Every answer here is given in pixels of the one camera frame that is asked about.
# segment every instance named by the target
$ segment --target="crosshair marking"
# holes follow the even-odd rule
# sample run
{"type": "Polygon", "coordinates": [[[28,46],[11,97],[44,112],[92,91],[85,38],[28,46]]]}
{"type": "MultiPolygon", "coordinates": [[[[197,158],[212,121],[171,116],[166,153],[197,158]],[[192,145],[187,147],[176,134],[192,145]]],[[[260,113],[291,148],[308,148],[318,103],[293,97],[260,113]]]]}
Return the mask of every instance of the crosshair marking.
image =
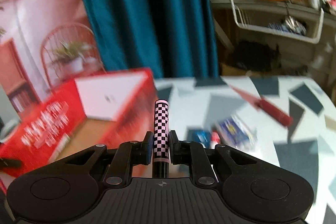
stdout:
{"type": "Polygon", "coordinates": [[[161,182],[159,182],[159,183],[158,183],[158,185],[160,185],[161,187],[163,187],[163,186],[166,186],[166,185],[167,185],[167,183],[166,183],[166,182],[164,182],[164,181],[161,181],[161,182]]]}

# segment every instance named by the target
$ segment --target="checkerboard pattern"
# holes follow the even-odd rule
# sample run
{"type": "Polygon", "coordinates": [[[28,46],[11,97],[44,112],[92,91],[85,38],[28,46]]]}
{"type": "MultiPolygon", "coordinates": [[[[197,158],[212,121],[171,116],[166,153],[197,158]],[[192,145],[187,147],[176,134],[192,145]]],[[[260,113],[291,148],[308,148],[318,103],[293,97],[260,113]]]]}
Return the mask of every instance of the checkerboard pattern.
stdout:
{"type": "Polygon", "coordinates": [[[155,102],[154,116],[154,159],[155,161],[169,161],[168,145],[168,102],[155,102]]]}

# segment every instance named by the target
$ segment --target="red knife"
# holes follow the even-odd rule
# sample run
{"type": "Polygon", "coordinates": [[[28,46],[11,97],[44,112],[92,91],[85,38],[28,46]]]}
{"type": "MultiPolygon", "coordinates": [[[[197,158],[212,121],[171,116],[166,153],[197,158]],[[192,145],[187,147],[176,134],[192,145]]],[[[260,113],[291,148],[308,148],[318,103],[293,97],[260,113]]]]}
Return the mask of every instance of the red knife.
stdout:
{"type": "Polygon", "coordinates": [[[293,118],[287,113],[280,110],[278,107],[267,101],[265,98],[255,97],[248,92],[230,86],[235,92],[237,92],[244,100],[249,102],[255,108],[261,108],[268,115],[273,117],[276,121],[281,123],[283,126],[288,127],[292,124],[293,118]]]}

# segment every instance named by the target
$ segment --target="patterned tablecloth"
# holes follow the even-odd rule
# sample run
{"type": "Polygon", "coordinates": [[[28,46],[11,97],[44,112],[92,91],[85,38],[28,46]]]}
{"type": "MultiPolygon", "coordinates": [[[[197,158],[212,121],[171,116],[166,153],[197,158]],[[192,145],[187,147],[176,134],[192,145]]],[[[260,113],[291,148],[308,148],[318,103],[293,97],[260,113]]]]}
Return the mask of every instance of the patterned tablecloth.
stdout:
{"type": "Polygon", "coordinates": [[[305,77],[222,77],[221,79],[156,80],[160,99],[169,101],[169,129],[180,140],[194,129],[210,130],[214,122],[238,115],[256,132],[247,153],[304,177],[315,201],[309,224],[336,223],[336,108],[311,79],[305,77]],[[265,96],[293,117],[289,128],[253,108],[231,87],[265,96]]]}

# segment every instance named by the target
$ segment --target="white shelf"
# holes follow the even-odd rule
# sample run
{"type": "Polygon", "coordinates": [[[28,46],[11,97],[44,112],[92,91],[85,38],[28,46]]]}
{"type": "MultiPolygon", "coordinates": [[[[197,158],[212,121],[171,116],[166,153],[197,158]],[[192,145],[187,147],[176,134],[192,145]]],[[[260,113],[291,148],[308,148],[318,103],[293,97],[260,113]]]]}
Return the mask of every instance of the white shelf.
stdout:
{"type": "MultiPolygon", "coordinates": [[[[313,21],[312,24],[309,26],[309,28],[312,28],[313,31],[309,32],[307,36],[303,36],[303,35],[298,35],[294,33],[274,30],[274,29],[264,27],[264,26],[258,26],[257,23],[250,17],[249,15],[249,13],[251,13],[250,10],[246,10],[246,9],[239,7],[239,4],[236,5],[234,0],[230,0],[230,2],[231,2],[232,12],[233,12],[236,25],[241,29],[255,31],[255,32],[268,33],[272,35],[278,35],[278,36],[292,38],[292,39],[296,39],[299,41],[312,43],[312,44],[317,44],[320,41],[322,28],[323,28],[323,19],[324,19],[324,11],[322,9],[320,11],[319,19],[317,21],[313,21]]],[[[280,16],[287,13],[286,8],[282,8],[282,9],[284,10],[282,10],[279,13],[280,16]]]]}

